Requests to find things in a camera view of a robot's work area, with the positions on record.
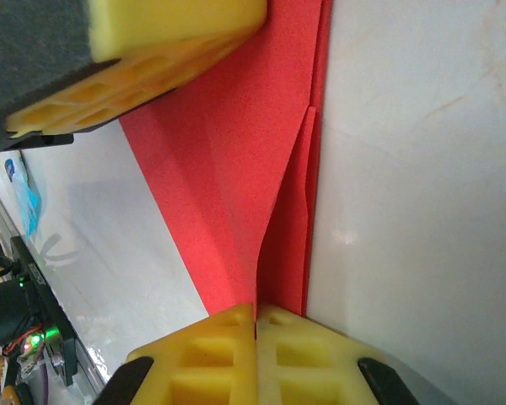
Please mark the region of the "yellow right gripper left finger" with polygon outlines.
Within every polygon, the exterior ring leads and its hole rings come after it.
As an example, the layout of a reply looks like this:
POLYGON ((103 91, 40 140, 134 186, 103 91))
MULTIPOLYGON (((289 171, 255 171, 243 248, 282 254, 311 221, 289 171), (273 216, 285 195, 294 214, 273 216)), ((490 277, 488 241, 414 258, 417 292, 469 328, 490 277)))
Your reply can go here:
POLYGON ((92 405, 256 405, 252 305, 134 349, 92 405))

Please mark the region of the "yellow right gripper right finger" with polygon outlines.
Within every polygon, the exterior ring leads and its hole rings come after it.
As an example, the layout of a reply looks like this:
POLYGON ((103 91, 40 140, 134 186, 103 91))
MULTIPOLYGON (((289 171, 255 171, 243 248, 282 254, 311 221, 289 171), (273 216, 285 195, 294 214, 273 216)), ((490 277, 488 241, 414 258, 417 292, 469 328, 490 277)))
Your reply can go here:
POLYGON ((378 350, 274 305, 256 352, 259 405, 420 405, 378 350))

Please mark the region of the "red square paper sheet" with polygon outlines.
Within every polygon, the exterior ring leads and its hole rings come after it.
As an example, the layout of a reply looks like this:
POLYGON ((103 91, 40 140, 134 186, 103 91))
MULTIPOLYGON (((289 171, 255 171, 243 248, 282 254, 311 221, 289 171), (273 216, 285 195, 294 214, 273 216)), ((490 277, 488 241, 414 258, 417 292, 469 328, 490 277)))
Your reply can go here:
POLYGON ((122 128, 209 313, 306 309, 333 0, 265 26, 122 128))

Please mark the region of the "black left controller board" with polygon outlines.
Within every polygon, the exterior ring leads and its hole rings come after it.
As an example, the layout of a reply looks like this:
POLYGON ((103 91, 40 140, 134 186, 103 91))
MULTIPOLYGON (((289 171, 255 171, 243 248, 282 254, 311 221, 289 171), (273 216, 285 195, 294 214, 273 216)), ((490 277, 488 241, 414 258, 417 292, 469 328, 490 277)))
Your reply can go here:
POLYGON ((39 324, 0 347, 0 360, 5 366, 17 365, 22 377, 44 365, 59 374, 65 365, 62 335, 57 327, 44 329, 39 324))

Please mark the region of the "blue white plastic packet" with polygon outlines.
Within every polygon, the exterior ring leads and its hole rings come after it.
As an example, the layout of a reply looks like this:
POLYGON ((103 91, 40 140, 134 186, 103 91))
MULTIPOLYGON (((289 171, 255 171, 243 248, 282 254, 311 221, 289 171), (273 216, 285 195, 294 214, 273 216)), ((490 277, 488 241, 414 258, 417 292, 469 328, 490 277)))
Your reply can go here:
POLYGON ((37 231, 41 216, 41 200, 29 185, 29 177, 24 164, 19 160, 7 158, 4 169, 13 187, 17 208, 22 221, 24 236, 30 239, 37 231))

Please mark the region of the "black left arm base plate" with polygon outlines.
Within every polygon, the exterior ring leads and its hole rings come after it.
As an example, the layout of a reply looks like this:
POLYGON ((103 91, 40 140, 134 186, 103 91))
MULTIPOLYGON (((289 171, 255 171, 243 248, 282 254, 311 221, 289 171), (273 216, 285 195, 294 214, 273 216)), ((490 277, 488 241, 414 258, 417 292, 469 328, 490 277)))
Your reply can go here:
POLYGON ((61 359, 53 368, 64 385, 71 386, 78 372, 76 333, 24 240, 20 236, 12 237, 10 245, 13 260, 19 264, 17 279, 28 290, 30 314, 36 325, 41 324, 46 352, 51 358, 61 359))

